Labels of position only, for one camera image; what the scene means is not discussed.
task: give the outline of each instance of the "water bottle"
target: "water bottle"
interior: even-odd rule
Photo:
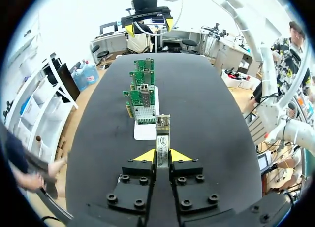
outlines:
[[[83,91],[84,89],[86,89],[88,83],[82,70],[74,68],[72,77],[79,91]]]
[[[89,64],[88,61],[86,61],[86,65],[85,65],[85,68],[83,69],[83,73],[84,73],[89,85],[96,83],[99,79],[99,75],[98,75],[98,71],[96,69],[96,66]]]
[[[83,59],[83,60],[82,60],[82,64],[80,65],[80,69],[83,69],[83,68],[85,67],[85,65],[86,65],[86,62],[85,62],[85,60]]]

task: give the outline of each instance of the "black table surface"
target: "black table surface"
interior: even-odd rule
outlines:
[[[151,57],[161,114],[171,115],[171,148],[199,158],[207,181],[220,195],[221,211],[240,212],[262,197],[256,150],[242,113],[210,62],[178,53],[126,55],[109,67],[91,96],[73,141],[66,175],[67,210],[87,203],[106,206],[126,160],[155,147],[133,138],[126,111],[134,60]],[[177,226],[166,170],[158,170],[148,226]]]

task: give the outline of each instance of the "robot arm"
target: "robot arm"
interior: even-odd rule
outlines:
[[[298,144],[308,149],[312,155],[315,156],[315,130],[311,125],[305,122],[294,119],[289,120],[286,125],[280,129],[276,139]]]
[[[262,65],[262,83],[263,83],[263,97],[270,95],[276,95],[278,93],[276,71],[274,68],[274,62],[272,52],[269,46],[261,44],[258,46],[254,41],[254,35],[248,28],[246,20],[238,15],[237,9],[243,8],[244,5],[240,0],[224,0],[221,7],[225,9],[233,17],[235,23],[241,29],[244,38],[249,45],[252,55],[257,62],[264,62]],[[278,35],[279,31],[271,24],[270,21],[266,21],[269,27],[273,28],[274,32]],[[261,123],[262,130],[265,134],[269,135],[269,139],[278,139],[291,141],[308,149],[313,155],[315,155],[315,131],[307,123],[298,120],[287,120],[286,108],[289,102],[294,97],[298,88],[300,87],[304,75],[307,71],[307,62],[311,57],[311,46],[308,41],[305,43],[305,57],[302,60],[299,72],[290,87],[287,94],[279,101],[276,102],[275,97],[269,97],[262,100],[261,106],[257,108],[258,117],[256,122],[253,121],[249,124],[250,130],[254,130],[252,127],[256,127]],[[260,139],[253,139],[255,145],[264,140],[264,136]]]

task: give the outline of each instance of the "white wall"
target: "white wall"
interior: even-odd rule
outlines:
[[[248,7],[243,15],[257,28],[266,43],[272,43],[276,36],[262,28],[263,17],[267,16],[281,33],[288,33],[288,16],[275,0],[245,0]],[[159,6],[168,6],[174,19],[180,13],[181,2],[158,0]],[[127,16],[126,8],[131,0],[39,0],[15,39],[23,41],[23,34],[36,20],[39,13],[40,28],[46,45],[55,51],[63,62],[72,67],[78,60],[91,58],[89,42],[99,34],[99,25],[120,20]],[[238,35],[239,32],[231,16],[210,0],[184,0],[184,8],[178,22],[179,27],[199,28],[202,25],[213,27],[220,23],[220,29]]]

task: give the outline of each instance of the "yellow triangle marker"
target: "yellow triangle marker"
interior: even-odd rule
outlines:
[[[166,19],[166,23],[167,23],[167,31],[170,32],[174,25],[174,19],[173,18]]]
[[[174,149],[171,149],[171,154],[172,154],[172,161],[173,162],[177,162],[179,160],[192,161],[191,158],[183,155],[182,153],[179,153],[178,151],[175,151]]]
[[[142,161],[142,160],[147,160],[149,162],[153,162],[154,160],[154,152],[155,152],[155,149],[151,149],[149,150],[148,152],[140,155],[139,157],[133,159],[134,161]]]
[[[125,26],[126,32],[131,36],[134,37],[134,32],[133,32],[133,24]]]

